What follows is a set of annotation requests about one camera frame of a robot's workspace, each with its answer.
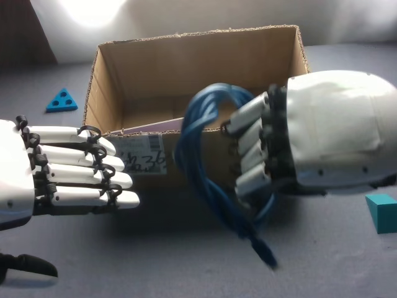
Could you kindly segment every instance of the blue cable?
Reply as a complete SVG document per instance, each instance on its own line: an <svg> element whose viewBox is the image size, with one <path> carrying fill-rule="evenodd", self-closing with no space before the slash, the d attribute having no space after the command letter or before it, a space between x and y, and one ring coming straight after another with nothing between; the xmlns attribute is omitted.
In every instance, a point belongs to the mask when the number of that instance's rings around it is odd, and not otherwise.
<svg viewBox="0 0 397 298"><path fill-rule="evenodd" d="M222 83L209 85L197 93L187 107L174 158L176 165L186 175L196 195L209 205L221 222L237 233L240 238L248 239L262 261L271 268L276 268L277 261L272 251L263 240L258 238L256 232L256 227L271 208L274 196L258 213L254 221L250 222L228 195L208 179L202 162L202 130L218 118L219 104L231 101L237 108L240 108L253 98L254 96L243 88Z"/></svg>

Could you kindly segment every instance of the robotic hand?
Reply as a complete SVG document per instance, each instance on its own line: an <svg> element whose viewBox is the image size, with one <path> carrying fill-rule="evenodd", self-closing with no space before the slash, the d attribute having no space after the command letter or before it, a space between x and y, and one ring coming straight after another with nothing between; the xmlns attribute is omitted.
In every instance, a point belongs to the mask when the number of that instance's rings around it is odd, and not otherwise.
<svg viewBox="0 0 397 298"><path fill-rule="evenodd" d="M114 146L92 126L28 127L0 120L0 230L26 224L33 215L101 214L136 207L132 179ZM49 262L0 254L0 284L42 287L56 282Z"/></svg>
<svg viewBox="0 0 397 298"><path fill-rule="evenodd" d="M271 86L222 126L241 156L236 194L396 184L396 111L396 88L369 73L322 71Z"/></svg>

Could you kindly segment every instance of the white backdrop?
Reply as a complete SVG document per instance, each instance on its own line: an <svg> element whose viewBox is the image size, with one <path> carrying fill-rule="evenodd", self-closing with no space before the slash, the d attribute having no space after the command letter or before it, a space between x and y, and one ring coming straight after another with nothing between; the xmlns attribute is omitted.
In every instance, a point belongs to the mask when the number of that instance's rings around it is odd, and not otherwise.
<svg viewBox="0 0 397 298"><path fill-rule="evenodd" d="M110 6L123 1L119 10ZM397 39L396 0L31 2L59 63L91 61L96 46L106 41L263 25L299 25L305 45ZM80 9L77 13L83 17L80 20L73 17L76 9ZM108 12L115 17L107 24L98 25L108 17Z"/></svg>

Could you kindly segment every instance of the cardboard box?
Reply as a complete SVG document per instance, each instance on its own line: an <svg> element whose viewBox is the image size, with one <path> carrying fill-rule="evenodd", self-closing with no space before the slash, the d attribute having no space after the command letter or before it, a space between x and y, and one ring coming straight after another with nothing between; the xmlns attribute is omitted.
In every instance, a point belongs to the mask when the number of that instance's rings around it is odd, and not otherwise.
<svg viewBox="0 0 397 298"><path fill-rule="evenodd" d="M293 25L105 43L98 46L92 67L83 124L106 133L176 119L209 84L238 85L258 95L271 83L284 85L307 72L299 28ZM221 185L236 179L230 171L237 161L228 154L231 139L218 129L233 111L222 106L218 121L202 135L207 173ZM150 135L108 136L128 163L134 189L185 185L172 159L179 131Z"/></svg>

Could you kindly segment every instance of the gray tabletop surface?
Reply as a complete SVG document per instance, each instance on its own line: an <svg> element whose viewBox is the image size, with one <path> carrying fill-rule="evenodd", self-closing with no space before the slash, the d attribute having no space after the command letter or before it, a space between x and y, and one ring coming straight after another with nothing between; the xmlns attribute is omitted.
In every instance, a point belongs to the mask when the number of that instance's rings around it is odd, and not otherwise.
<svg viewBox="0 0 397 298"><path fill-rule="evenodd" d="M360 70L397 85L396 44L305 50L312 71ZM0 74L0 119L80 126L90 71L83 64ZM44 114L62 88L79 109ZM382 192L397 197L397 189ZM141 193L139 208L117 215L36 217L1 232L0 251L51 261L59 283L0 287L0 297L395 298L397 234L377 235L364 195L279 200L263 233L280 261L276 272L185 190Z"/></svg>

